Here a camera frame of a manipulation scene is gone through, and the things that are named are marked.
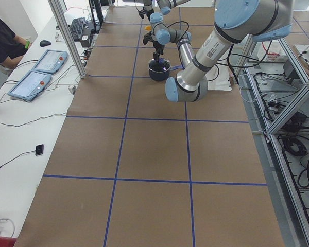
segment blue and white device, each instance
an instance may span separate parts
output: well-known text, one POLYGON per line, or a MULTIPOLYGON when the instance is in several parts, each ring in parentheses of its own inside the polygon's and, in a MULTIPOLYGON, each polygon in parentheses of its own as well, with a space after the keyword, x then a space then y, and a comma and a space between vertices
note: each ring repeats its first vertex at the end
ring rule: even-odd
POLYGON ((33 67, 33 70, 55 74, 67 60, 67 52, 60 50, 47 50, 33 67))
POLYGON ((47 84, 52 75, 36 70, 30 70, 9 92, 8 95, 31 102, 47 84))

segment orange object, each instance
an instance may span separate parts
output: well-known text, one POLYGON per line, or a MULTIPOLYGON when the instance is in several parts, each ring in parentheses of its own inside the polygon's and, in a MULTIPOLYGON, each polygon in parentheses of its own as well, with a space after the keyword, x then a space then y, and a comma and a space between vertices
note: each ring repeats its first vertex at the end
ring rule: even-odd
POLYGON ((15 242, 15 238, 0 237, 0 247, 13 247, 15 242))

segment black plug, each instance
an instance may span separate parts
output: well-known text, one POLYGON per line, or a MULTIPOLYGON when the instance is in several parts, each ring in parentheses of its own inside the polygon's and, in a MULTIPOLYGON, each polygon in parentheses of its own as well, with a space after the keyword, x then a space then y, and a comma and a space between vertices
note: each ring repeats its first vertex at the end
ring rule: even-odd
POLYGON ((36 156, 43 154, 43 144, 36 145, 36 156))

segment white table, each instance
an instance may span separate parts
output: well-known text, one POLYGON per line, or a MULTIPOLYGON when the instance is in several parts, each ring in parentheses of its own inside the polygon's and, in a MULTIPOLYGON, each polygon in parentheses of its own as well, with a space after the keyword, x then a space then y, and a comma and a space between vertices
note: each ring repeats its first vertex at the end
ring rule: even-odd
MULTIPOLYGON (((71 13, 67 15, 68 23, 74 17, 78 17, 71 13)), ((23 57, 21 63, 39 59, 47 49, 68 51, 64 41, 55 41, 56 32, 56 21, 52 18, 23 57), (40 47, 41 40, 49 40, 51 45, 40 47)), ((81 47, 79 42, 76 42, 76 46, 79 54, 81 54, 84 48, 81 47)), ((16 68, 8 80, 20 80, 33 68, 34 64, 28 63, 16 68)), ((52 80, 57 79, 72 64, 73 60, 69 57, 52 80)), ((42 92, 32 102, 13 100, 0 104, 0 122, 20 125, 39 117, 67 112, 73 99, 73 95, 68 90, 68 85, 76 84, 76 79, 79 80, 78 72, 73 66, 69 74, 60 80, 55 90, 42 92)), ((0 90, 0 98, 13 86, 14 83, 4 84, 0 90)), ((2 101, 8 99, 12 99, 12 97, 6 94, 2 101)), ((0 169, 0 218, 9 218, 15 223, 14 237, 17 237, 22 229, 64 120, 65 116, 54 116, 18 128, 0 125, 0 165, 23 152, 34 151, 36 145, 44 144, 43 155, 35 156, 35 153, 23 155, 0 169)), ((5 228, 1 236, 10 237, 12 226, 9 223, 2 226, 5 228)))

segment keyboard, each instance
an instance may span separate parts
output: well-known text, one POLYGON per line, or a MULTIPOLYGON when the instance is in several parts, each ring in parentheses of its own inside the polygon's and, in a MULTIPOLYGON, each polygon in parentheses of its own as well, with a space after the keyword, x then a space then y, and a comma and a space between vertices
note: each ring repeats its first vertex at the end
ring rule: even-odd
POLYGON ((70 31, 74 41, 80 41, 82 38, 82 31, 85 25, 85 18, 80 17, 72 20, 70 31))

